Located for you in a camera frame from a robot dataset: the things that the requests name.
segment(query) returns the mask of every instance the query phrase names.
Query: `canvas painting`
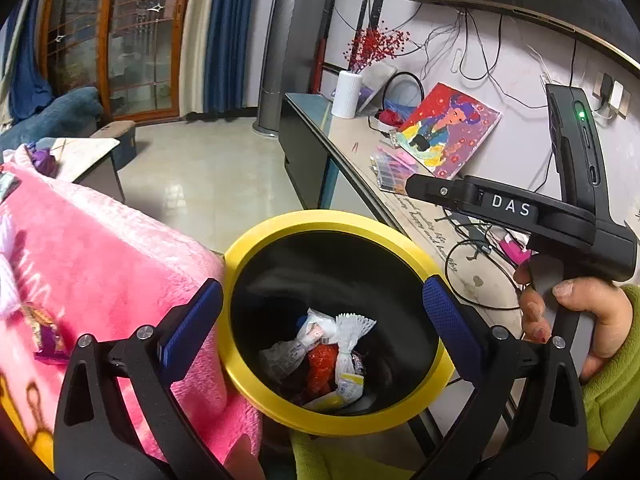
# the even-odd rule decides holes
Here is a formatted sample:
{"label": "canvas painting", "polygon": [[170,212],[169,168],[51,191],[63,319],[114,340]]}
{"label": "canvas painting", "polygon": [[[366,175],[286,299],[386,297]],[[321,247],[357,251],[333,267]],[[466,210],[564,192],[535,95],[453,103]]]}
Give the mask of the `canvas painting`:
{"label": "canvas painting", "polygon": [[500,115],[477,99],[438,83],[396,138],[435,176],[451,179],[488,137]]}

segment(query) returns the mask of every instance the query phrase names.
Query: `gripper handle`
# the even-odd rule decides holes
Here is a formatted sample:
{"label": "gripper handle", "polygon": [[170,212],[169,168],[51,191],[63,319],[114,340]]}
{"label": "gripper handle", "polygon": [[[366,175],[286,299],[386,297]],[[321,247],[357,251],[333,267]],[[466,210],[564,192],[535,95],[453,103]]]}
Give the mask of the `gripper handle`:
{"label": "gripper handle", "polygon": [[[531,272],[533,287],[536,292],[542,296],[542,299],[545,300],[546,309],[543,317],[552,327],[552,337],[562,335],[565,340],[570,340],[567,334],[557,334],[558,330],[556,330],[554,326],[558,311],[564,310],[564,306],[558,304],[552,289],[555,285],[562,282],[562,280],[570,277],[565,275],[563,263],[546,254],[534,254],[529,259],[529,270]],[[578,375],[580,375],[582,371],[582,366],[591,348],[595,319],[595,314],[591,312],[581,312],[575,329],[575,335],[570,343],[571,358],[574,361],[575,371]]]}

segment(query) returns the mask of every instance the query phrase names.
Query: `blue gripper pad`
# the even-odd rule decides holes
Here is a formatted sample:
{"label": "blue gripper pad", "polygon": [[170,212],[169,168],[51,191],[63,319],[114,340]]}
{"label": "blue gripper pad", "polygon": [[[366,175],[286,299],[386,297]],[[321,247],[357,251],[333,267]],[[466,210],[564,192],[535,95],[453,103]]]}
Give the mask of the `blue gripper pad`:
{"label": "blue gripper pad", "polygon": [[460,309],[472,307],[460,305],[439,276],[431,276],[424,282],[422,305],[460,377],[478,386],[484,376],[484,352],[460,313]]}
{"label": "blue gripper pad", "polygon": [[184,306],[178,326],[158,348],[159,377],[168,386],[184,379],[204,339],[222,311],[222,286],[209,278]]}

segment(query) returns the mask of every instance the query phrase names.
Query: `wooden door frame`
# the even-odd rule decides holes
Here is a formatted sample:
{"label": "wooden door frame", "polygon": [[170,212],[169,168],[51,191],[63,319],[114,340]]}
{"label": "wooden door frame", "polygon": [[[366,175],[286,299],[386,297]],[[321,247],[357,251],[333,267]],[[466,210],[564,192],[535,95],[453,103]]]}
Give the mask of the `wooden door frame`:
{"label": "wooden door frame", "polygon": [[[174,20],[172,24],[172,50],[171,50],[171,108],[160,110],[148,110],[134,114],[118,116],[117,120],[149,121],[156,119],[169,119],[180,116],[179,79],[180,79],[180,52],[182,50],[182,31],[184,15],[188,0],[176,0],[174,7]],[[49,79],[47,72],[47,45],[49,38],[49,21],[51,17],[53,0],[45,0],[42,22],[40,23],[40,73],[45,79]],[[111,119],[111,103],[109,88],[109,26],[113,13],[113,0],[100,0],[100,14],[96,31],[96,69],[98,94],[104,108],[104,116]]]}
{"label": "wooden door frame", "polygon": [[49,80],[49,67],[47,66],[49,49],[47,45],[49,44],[49,21],[51,20],[52,8],[53,0],[44,0],[40,22],[40,59],[38,60],[38,67],[40,69],[40,75],[47,81]]}
{"label": "wooden door frame", "polygon": [[[105,115],[111,119],[110,89],[109,89],[109,24],[111,23],[111,13],[113,0],[104,0],[103,4],[108,5],[108,16],[102,12],[100,14],[100,52],[98,58],[102,59],[99,67],[102,69],[98,79],[100,80],[100,95],[104,96],[103,104]],[[171,107],[160,110],[147,110],[117,117],[119,121],[153,121],[157,119],[171,119],[180,117],[180,99],[178,95],[180,79],[180,51],[182,49],[182,28],[184,25],[184,13],[186,12],[187,0],[176,0],[174,15],[172,17],[172,39],[171,39]]]}

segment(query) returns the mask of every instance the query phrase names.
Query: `yellow rim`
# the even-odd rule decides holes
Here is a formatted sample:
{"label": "yellow rim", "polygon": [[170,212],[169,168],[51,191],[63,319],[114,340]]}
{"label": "yellow rim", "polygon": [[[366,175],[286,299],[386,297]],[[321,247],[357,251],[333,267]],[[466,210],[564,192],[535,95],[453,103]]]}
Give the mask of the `yellow rim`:
{"label": "yellow rim", "polygon": [[347,436],[375,433],[402,424],[431,404],[453,373],[453,364],[442,341],[428,375],[411,394],[384,410],[357,416],[314,413],[288,402],[265,386],[240,357],[231,333],[229,313],[231,291],[240,271],[263,247],[279,238],[306,231],[340,231],[367,238],[402,258],[422,280],[440,274],[433,260],[409,238],[363,216],[317,209],[271,218],[247,231],[225,253],[225,299],[218,319],[220,359],[238,390],[258,410],[295,430],[323,436]]}

